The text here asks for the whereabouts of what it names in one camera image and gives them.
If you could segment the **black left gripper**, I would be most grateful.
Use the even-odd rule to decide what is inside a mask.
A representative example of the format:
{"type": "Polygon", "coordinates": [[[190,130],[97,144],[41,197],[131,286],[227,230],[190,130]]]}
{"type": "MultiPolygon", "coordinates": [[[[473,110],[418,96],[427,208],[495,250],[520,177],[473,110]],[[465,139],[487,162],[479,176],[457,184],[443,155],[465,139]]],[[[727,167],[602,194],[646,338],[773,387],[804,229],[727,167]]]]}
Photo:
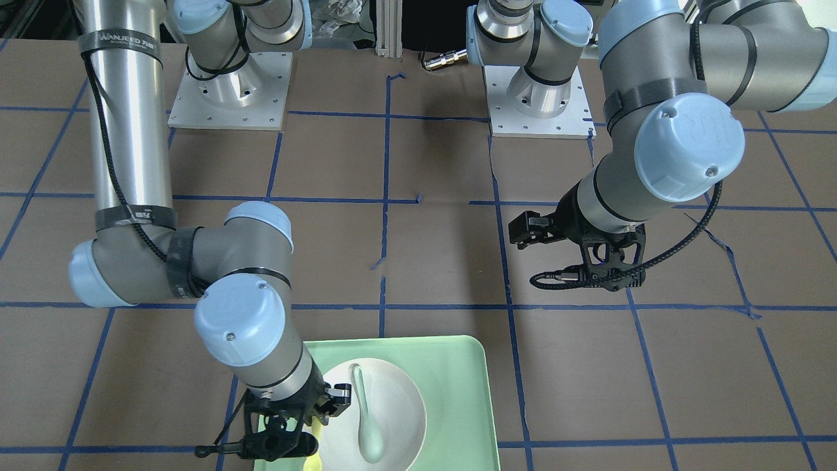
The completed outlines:
{"type": "Polygon", "coordinates": [[[518,250],[563,239],[573,241],[580,248],[586,234],[610,236],[633,232],[638,226],[645,226],[645,221],[616,211],[605,200],[598,184],[576,184],[559,200],[552,213],[523,211],[515,217],[509,223],[509,238],[518,250]]]}

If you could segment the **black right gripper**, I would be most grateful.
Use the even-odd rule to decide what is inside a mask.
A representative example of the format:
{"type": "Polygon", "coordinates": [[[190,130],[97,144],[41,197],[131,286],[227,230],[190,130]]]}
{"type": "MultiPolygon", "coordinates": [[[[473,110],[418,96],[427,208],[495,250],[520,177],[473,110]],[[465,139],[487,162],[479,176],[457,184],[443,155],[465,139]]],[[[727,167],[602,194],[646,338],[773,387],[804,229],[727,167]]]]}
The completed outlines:
{"type": "Polygon", "coordinates": [[[251,423],[250,417],[254,415],[260,426],[264,426],[267,417],[302,412],[303,427],[311,425],[314,417],[327,425],[330,417],[339,417],[352,405],[352,385],[328,383],[320,373],[311,373],[299,388],[291,387],[287,391],[287,385],[289,383],[285,381],[263,391],[249,390],[245,395],[246,421],[251,423]]]}

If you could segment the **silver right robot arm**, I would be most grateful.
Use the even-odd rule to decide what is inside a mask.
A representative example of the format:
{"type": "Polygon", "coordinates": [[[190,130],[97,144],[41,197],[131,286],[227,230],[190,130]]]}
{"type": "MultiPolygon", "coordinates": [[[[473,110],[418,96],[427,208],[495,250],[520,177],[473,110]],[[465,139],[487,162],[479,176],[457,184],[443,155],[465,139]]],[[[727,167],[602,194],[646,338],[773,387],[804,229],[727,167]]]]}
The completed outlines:
{"type": "Polygon", "coordinates": [[[165,1],[73,1],[92,93],[96,235],[73,250],[71,286],[92,307],[195,299],[210,355],[248,390],[246,413],[269,426],[326,425],[352,404],[325,382],[292,324],[285,212],[233,207],[219,227],[179,226],[165,128],[160,27],[165,1]]]}

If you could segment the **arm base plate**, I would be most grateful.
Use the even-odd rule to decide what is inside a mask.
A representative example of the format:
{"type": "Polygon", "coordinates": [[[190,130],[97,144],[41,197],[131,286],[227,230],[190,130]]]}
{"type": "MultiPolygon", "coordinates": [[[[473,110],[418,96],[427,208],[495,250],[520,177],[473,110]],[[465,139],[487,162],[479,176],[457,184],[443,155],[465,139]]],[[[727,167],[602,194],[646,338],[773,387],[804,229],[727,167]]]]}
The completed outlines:
{"type": "Polygon", "coordinates": [[[238,71],[212,80],[180,81],[171,108],[171,128],[281,131],[293,54],[260,52],[238,71]]]}
{"type": "Polygon", "coordinates": [[[559,86],[532,80],[522,67],[488,65],[483,73],[494,137],[596,137],[578,69],[571,80],[559,86]]]}

